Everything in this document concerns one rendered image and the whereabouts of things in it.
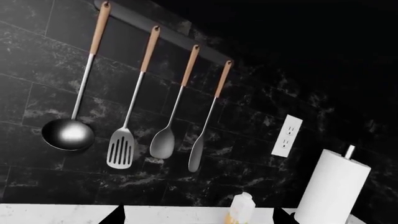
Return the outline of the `white wall power outlet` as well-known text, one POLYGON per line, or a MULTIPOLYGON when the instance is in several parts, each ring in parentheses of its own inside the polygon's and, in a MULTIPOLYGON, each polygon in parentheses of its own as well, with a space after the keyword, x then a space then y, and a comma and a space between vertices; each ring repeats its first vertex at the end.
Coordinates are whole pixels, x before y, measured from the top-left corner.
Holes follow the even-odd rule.
POLYGON ((280 129, 271 154, 287 158, 293 146, 295 138, 300 130, 303 120, 287 115, 280 129))

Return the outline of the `clear plastic bottle yellow liquid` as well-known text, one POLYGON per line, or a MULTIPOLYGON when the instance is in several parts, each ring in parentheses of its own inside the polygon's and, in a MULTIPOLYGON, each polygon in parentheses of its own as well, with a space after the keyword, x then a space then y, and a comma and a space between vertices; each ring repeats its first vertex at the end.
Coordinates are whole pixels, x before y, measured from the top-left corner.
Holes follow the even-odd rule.
POLYGON ((248 224, 255 207, 256 204, 251 194, 243 192, 235 195, 224 219, 224 224, 248 224))

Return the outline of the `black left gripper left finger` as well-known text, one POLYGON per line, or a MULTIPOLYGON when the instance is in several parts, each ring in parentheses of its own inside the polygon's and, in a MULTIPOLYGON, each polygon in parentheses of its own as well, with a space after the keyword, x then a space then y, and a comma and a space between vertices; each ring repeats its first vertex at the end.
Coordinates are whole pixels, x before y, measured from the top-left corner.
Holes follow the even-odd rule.
POLYGON ((124 205, 119 205, 106 218, 104 218, 99 222, 99 224, 124 224, 124 223, 125 223, 124 205))

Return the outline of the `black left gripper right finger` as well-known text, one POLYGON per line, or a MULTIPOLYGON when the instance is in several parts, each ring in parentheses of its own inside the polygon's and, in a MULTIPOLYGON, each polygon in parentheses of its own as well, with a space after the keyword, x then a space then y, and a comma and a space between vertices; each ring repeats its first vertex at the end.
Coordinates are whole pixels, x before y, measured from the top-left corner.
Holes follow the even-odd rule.
POLYGON ((282 208, 274 208, 272 219, 274 224, 297 224, 294 216, 288 214, 282 208))

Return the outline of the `dark wall utensil rail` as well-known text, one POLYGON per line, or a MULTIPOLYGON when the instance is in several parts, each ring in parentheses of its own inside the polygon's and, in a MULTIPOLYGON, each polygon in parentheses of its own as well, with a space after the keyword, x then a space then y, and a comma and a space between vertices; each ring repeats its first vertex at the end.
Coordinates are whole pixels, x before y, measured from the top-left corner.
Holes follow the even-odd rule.
POLYGON ((166 26, 160 25, 155 21, 139 14, 136 11, 128 9, 115 1, 110 1, 111 10, 110 16, 129 24, 130 26, 137 27, 138 29, 147 31, 148 33, 151 32, 154 26, 160 26, 160 38, 164 39, 168 42, 171 42, 185 50, 191 50, 192 47, 197 44, 200 46, 199 55, 213 63, 217 63, 218 65, 224 65, 226 61, 231 60, 230 57, 224 55, 217 50, 206 46, 205 44, 201 44, 196 40, 193 40, 177 31, 169 29, 166 26))

